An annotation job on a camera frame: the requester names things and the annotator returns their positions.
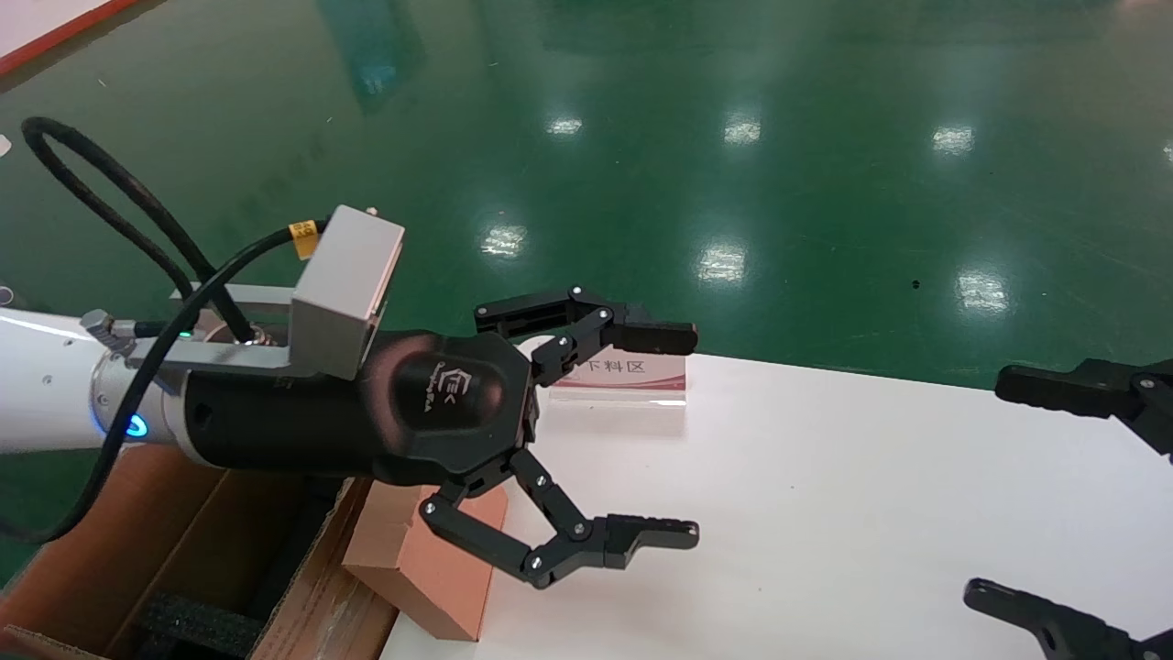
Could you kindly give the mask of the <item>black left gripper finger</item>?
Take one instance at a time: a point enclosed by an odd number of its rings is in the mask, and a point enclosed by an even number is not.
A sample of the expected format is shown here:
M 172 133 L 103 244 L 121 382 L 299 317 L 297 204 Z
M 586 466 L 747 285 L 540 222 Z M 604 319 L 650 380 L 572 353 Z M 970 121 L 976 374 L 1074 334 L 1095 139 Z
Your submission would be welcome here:
M 691 550 L 700 542 L 692 520 L 619 513 L 588 519 L 527 448 L 499 465 L 499 474 L 517 481 L 552 526 L 552 539 L 530 547 L 460 511 L 472 488 L 453 481 L 423 501 L 419 513 L 433 535 L 533 588 L 549 588 L 578 569 L 624 571 L 640 547 Z
M 481 302 L 475 326 L 545 336 L 531 352 L 533 380 L 544 386 L 684 386 L 684 359 L 698 347 L 694 324 L 658 321 L 640 304 L 583 287 Z

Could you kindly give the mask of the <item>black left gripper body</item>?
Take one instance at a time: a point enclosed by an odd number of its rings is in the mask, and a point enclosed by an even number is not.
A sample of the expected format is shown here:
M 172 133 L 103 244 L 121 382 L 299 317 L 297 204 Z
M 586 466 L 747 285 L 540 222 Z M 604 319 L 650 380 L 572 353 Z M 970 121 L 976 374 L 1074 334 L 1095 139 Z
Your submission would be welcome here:
M 355 379 L 194 370 L 183 399 L 209 465 L 484 489 L 533 427 L 533 365 L 502 335 L 381 331 Z

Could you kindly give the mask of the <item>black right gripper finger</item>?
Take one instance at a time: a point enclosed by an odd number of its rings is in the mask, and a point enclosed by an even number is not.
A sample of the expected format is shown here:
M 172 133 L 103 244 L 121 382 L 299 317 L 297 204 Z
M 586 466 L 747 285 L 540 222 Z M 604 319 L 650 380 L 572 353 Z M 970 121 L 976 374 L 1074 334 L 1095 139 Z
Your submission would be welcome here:
M 1006 588 L 988 579 L 972 579 L 963 603 L 981 614 L 1028 631 L 1047 659 L 1169 659 L 1172 631 L 1144 640 L 1132 638 L 1097 618 L 1052 600 Z
M 994 394 L 1003 402 L 1029 404 L 1072 416 L 1119 419 L 1157 455 L 1172 456 L 1172 360 L 1123 365 L 1085 359 L 1073 370 L 1006 365 Z

